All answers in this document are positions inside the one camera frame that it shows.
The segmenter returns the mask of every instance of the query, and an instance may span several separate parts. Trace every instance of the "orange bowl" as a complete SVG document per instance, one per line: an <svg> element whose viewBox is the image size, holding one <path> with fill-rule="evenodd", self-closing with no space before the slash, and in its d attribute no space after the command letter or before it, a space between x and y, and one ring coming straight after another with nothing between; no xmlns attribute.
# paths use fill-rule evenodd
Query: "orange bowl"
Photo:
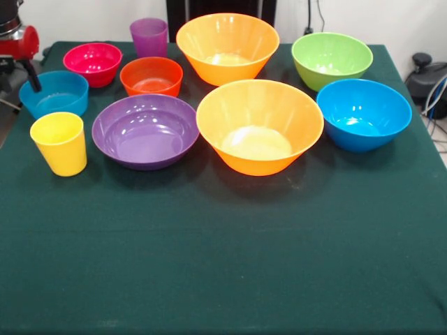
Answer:
<svg viewBox="0 0 447 335"><path fill-rule="evenodd" d="M272 80L211 91L197 109L200 133L232 169L266 176L287 168L320 138L323 114L306 93Z"/></svg>
<svg viewBox="0 0 447 335"><path fill-rule="evenodd" d="M279 46L278 33L267 22L233 13L197 17L176 39L200 78L216 86L255 78Z"/></svg>
<svg viewBox="0 0 447 335"><path fill-rule="evenodd" d="M183 69L171 59L143 57L126 64L119 78L129 96L148 93L178 96Z"/></svg>

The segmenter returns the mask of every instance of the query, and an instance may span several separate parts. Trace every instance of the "plastic bowl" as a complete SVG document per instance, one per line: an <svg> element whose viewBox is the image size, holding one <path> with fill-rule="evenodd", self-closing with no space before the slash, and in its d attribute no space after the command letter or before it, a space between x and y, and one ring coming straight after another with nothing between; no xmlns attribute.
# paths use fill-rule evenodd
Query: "plastic bowl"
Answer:
<svg viewBox="0 0 447 335"><path fill-rule="evenodd" d="M197 17L180 28L176 39L200 78L216 86L255 78L279 46L278 33L268 23L233 13Z"/></svg>
<svg viewBox="0 0 447 335"><path fill-rule="evenodd" d="M145 57L126 64L119 78L130 96L147 93L178 96L183 70L170 59Z"/></svg>
<svg viewBox="0 0 447 335"><path fill-rule="evenodd" d="M271 80L240 80L211 91L197 109L202 136L234 170L282 171L323 132L323 115L306 93Z"/></svg>
<svg viewBox="0 0 447 335"><path fill-rule="evenodd" d="M74 47L64 56L64 65L70 71L85 77L91 87L109 85L123 58L121 51L107 43L87 43Z"/></svg>
<svg viewBox="0 0 447 335"><path fill-rule="evenodd" d="M34 92L29 82L19 91L19 97L35 119L53 112L83 115L88 105L89 84L81 75L68 71L53 71L37 76L42 90Z"/></svg>
<svg viewBox="0 0 447 335"><path fill-rule="evenodd" d="M134 170L158 170L178 161L197 140L196 111L162 94L121 99L95 119L91 134L106 156Z"/></svg>
<svg viewBox="0 0 447 335"><path fill-rule="evenodd" d="M325 131L342 149L364 152L395 138L411 121L408 101L390 87L371 80L333 82L316 97Z"/></svg>
<svg viewBox="0 0 447 335"><path fill-rule="evenodd" d="M295 67L305 84L319 91L335 80L360 78L372 64L362 41L340 33L311 33L292 45Z"/></svg>

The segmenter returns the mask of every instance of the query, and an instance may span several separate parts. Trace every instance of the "green bowl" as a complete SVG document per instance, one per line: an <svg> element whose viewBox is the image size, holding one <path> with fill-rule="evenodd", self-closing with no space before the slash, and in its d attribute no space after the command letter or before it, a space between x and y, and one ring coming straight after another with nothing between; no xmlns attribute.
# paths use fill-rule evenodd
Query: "green bowl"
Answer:
<svg viewBox="0 0 447 335"><path fill-rule="evenodd" d="M372 52L362 41L341 33L311 33L292 45L296 69L305 84L319 91L340 79L360 78Z"/></svg>

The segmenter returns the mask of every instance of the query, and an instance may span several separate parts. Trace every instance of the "dark orange bowl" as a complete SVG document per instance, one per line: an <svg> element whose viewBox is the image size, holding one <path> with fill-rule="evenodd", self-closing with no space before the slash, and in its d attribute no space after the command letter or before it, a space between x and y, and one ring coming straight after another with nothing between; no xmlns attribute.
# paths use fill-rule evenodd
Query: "dark orange bowl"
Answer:
<svg viewBox="0 0 447 335"><path fill-rule="evenodd" d="M126 64L119 78L130 96L148 93L178 96L183 69L168 58L145 57Z"/></svg>

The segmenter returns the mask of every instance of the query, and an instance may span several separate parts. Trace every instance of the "blue bowl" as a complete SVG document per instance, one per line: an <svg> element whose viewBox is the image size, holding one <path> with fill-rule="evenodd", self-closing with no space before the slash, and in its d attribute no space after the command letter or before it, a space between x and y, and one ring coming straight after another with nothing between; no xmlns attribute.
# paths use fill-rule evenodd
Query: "blue bowl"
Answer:
<svg viewBox="0 0 447 335"><path fill-rule="evenodd" d="M53 112L83 115L87 109L89 84L86 79L69 71L53 71L38 75L42 90L34 92L25 82L19 97L31 115L38 119Z"/></svg>
<svg viewBox="0 0 447 335"><path fill-rule="evenodd" d="M325 131L342 149L364 152L381 147L411 121L408 101L390 87L371 80L333 82L316 97Z"/></svg>

